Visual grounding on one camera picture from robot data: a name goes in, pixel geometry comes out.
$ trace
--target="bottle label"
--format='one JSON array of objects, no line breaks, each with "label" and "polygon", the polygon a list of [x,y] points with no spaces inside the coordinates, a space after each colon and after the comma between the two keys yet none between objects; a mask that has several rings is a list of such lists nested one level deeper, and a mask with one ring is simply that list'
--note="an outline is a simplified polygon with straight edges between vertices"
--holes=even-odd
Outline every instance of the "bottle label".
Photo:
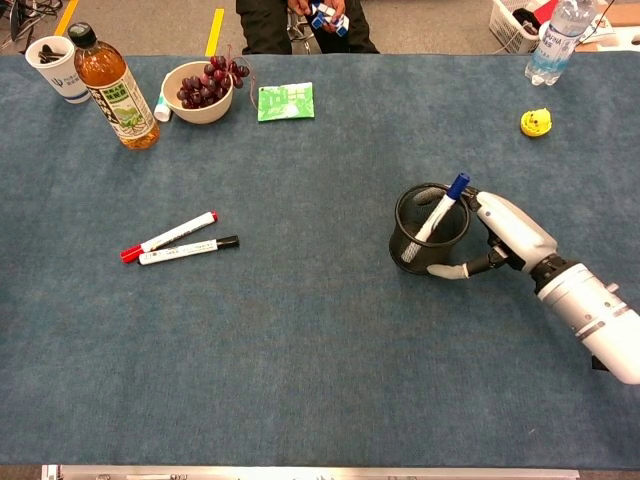
[{"label": "bottle label", "polygon": [[87,85],[87,89],[121,139],[144,137],[153,128],[153,115],[129,67],[112,84],[100,87]]},{"label": "bottle label", "polygon": [[534,62],[538,68],[558,71],[566,67],[573,53],[578,37],[568,37],[558,32],[549,24],[538,48],[533,52]]}]

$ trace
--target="blue cap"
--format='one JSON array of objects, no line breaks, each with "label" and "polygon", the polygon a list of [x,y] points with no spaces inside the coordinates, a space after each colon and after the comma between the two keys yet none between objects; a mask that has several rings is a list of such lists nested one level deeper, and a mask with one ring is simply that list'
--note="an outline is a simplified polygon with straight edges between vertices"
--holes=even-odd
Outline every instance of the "blue cap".
[{"label": "blue cap", "polygon": [[469,175],[460,173],[449,187],[449,190],[447,190],[447,197],[452,200],[458,200],[464,189],[469,185],[469,181]]}]

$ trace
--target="white robotic arm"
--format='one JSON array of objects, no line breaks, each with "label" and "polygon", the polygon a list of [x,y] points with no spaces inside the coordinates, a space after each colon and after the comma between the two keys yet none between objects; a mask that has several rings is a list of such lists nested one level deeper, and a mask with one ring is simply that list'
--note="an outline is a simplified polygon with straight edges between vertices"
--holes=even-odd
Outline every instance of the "white robotic arm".
[{"label": "white robotic arm", "polygon": [[640,384],[640,317],[583,264],[562,259],[557,242],[508,200],[468,189],[471,209],[489,230],[487,256],[462,265],[431,265],[442,278],[468,278],[505,263],[531,275],[535,293],[621,382]]}]

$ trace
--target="person's hand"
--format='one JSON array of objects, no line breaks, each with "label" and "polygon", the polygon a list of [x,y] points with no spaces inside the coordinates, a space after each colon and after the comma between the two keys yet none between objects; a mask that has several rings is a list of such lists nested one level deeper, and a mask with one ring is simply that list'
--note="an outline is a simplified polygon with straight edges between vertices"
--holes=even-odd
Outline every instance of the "person's hand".
[{"label": "person's hand", "polygon": [[298,15],[311,15],[309,0],[287,0],[287,4]]},{"label": "person's hand", "polygon": [[326,6],[333,8],[336,13],[331,18],[330,24],[323,24],[322,28],[330,33],[335,33],[336,27],[335,23],[340,19],[340,17],[344,14],[345,6],[344,0],[324,0],[323,2]]}]

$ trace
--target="bunch of grapes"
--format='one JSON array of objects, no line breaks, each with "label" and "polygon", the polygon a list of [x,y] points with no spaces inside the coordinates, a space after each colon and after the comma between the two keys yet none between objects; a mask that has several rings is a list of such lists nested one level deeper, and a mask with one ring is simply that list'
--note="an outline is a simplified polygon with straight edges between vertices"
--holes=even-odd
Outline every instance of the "bunch of grapes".
[{"label": "bunch of grapes", "polygon": [[202,76],[185,77],[176,94],[182,101],[182,108],[204,108],[224,97],[231,86],[242,88],[244,77],[249,76],[249,68],[235,61],[227,62],[223,56],[211,57],[204,66]]}]

